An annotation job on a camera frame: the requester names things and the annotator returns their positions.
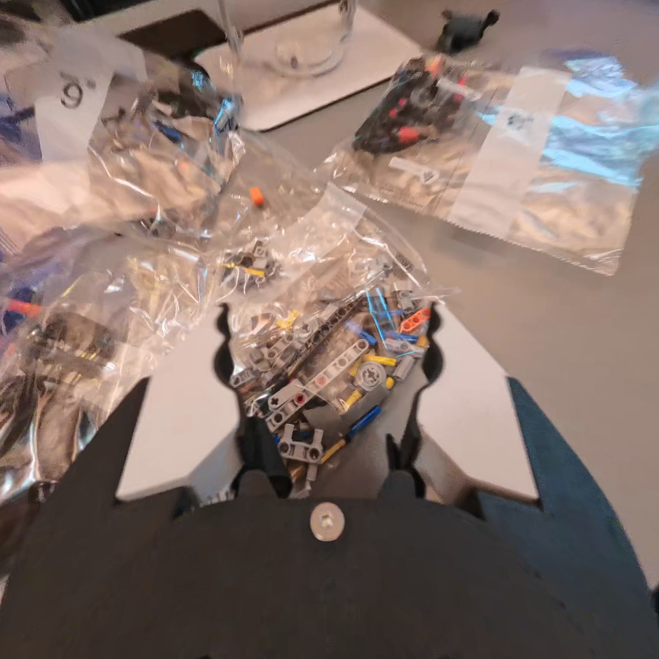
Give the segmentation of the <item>clear bag of black tyres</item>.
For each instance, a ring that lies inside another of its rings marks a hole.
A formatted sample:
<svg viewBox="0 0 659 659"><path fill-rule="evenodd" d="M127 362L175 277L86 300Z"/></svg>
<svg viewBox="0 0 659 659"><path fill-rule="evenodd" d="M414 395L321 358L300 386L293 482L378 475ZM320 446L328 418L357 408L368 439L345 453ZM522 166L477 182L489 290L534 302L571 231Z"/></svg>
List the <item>clear bag of black tyres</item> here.
<svg viewBox="0 0 659 659"><path fill-rule="evenodd" d="M218 241L54 229L1 265L1 506L47 490L210 306Z"/></svg>

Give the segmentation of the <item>grey black lego assembly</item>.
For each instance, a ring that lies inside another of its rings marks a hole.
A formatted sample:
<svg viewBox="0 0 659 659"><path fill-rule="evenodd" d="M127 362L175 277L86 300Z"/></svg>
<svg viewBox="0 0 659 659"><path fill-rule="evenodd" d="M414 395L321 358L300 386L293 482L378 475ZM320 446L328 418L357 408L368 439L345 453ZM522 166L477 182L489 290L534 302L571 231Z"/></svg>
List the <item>grey black lego assembly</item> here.
<svg viewBox="0 0 659 659"><path fill-rule="evenodd" d="M243 292L261 289L278 276L281 263L265 240L254 239L243 248L227 249L218 261L219 281L224 289Z"/></svg>

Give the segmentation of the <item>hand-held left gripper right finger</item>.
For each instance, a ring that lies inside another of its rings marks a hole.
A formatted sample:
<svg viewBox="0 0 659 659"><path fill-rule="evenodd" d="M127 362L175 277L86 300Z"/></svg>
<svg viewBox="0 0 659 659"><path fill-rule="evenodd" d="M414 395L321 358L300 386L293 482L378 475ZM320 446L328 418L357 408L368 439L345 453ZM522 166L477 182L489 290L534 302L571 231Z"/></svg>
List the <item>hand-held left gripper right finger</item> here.
<svg viewBox="0 0 659 659"><path fill-rule="evenodd" d="M423 366L413 368L394 392L380 421L399 450L411 422L419 437L411 471L422 499L460 506L484 493L536 505L540 494L506 371L466 329L447 305L434 306L426 353L441 358L429 383Z"/></svg>

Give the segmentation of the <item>clear bag of black red parts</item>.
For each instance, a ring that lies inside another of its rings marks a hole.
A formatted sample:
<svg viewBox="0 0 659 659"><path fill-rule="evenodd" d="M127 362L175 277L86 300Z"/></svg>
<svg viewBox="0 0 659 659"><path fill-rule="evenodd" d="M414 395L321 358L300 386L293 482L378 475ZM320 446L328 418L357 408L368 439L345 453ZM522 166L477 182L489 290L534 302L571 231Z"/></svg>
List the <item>clear bag of black red parts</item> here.
<svg viewBox="0 0 659 659"><path fill-rule="evenodd" d="M617 271L658 146L658 87L614 55L541 53L517 69L411 59L319 172L371 200L605 276Z"/></svg>

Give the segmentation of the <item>clear bag of mixed parts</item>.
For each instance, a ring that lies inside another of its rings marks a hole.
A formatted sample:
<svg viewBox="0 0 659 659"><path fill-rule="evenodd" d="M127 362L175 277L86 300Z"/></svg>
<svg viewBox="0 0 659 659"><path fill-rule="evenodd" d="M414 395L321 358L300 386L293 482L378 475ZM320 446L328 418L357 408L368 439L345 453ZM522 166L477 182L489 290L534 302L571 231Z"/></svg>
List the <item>clear bag of mixed parts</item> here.
<svg viewBox="0 0 659 659"><path fill-rule="evenodd" d="M408 380L427 350L431 308L451 290L431 284L399 231L333 186L249 181L222 214L235 219L224 251L265 240L281 263L261 289L218 281L216 292L229 308L231 385L246 415L266 423L291 495L303 498Z"/></svg>

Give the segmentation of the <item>white book stand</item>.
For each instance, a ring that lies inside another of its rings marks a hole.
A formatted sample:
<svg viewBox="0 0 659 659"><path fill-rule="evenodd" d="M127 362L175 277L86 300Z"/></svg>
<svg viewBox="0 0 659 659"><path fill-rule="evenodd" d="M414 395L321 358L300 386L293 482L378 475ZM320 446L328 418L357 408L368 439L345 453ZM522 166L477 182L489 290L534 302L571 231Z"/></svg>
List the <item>white book stand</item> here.
<svg viewBox="0 0 659 659"><path fill-rule="evenodd" d="M195 62L238 96L249 130L280 127L388 81L422 47L359 1L218 1L226 42Z"/></svg>

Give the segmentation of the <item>white-labelled bag of dark parts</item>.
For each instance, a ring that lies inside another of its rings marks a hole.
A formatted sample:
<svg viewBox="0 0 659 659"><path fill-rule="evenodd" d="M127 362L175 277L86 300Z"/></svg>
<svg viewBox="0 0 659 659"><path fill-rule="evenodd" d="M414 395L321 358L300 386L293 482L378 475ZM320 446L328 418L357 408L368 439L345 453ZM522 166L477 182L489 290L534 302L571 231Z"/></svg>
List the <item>white-labelled bag of dark parts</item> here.
<svg viewBox="0 0 659 659"><path fill-rule="evenodd" d="M100 28L45 26L1 13L1 168L84 161L93 152L175 153L220 182L186 220L124 221L143 233L208 240L243 155L239 98L202 68L171 61Z"/></svg>

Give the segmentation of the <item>small black lego assembly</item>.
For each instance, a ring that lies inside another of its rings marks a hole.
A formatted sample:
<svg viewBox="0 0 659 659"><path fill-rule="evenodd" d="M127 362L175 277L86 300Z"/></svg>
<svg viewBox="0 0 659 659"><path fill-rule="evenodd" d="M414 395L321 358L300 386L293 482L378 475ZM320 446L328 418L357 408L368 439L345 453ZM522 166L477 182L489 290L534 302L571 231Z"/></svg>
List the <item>small black lego assembly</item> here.
<svg viewBox="0 0 659 659"><path fill-rule="evenodd" d="M484 32L499 21L500 12L493 9L485 16L479 16L444 10L441 17L445 23L433 50L441 54L456 55L479 45Z"/></svg>

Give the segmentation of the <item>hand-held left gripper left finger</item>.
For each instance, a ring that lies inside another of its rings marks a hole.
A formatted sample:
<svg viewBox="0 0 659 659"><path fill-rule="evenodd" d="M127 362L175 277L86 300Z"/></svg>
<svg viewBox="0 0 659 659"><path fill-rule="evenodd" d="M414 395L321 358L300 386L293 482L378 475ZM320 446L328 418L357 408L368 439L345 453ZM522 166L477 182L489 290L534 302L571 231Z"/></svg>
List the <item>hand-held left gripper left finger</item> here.
<svg viewBox="0 0 659 659"><path fill-rule="evenodd" d="M289 497L290 476L271 432L262 420L247 420L231 386L229 338L227 306L211 307L150 375L118 500L187 488L206 502L251 470L262 470L276 494Z"/></svg>

